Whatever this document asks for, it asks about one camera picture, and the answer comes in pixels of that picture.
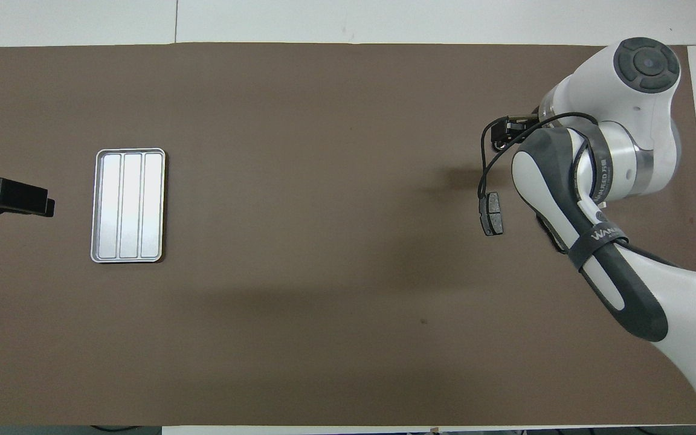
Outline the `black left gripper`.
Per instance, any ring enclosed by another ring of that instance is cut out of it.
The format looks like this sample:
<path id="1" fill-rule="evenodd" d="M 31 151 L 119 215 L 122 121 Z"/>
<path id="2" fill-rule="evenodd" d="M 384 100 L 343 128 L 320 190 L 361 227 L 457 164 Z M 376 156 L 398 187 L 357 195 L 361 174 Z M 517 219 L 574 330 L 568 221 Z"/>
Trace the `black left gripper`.
<path id="1" fill-rule="evenodd" d="M 47 189 L 0 177 L 0 214 L 35 214 L 52 218 L 55 205 Z"/>

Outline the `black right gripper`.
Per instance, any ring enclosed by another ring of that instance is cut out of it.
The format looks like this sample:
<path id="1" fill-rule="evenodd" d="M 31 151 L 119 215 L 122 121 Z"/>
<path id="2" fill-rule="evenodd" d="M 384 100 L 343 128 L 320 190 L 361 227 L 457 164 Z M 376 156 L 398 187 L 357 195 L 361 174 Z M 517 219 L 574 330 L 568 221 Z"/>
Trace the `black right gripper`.
<path id="1" fill-rule="evenodd" d="M 539 120 L 538 114 L 507 116 L 504 122 L 497 122 L 491 127 L 491 145 L 505 146 L 538 124 Z"/>

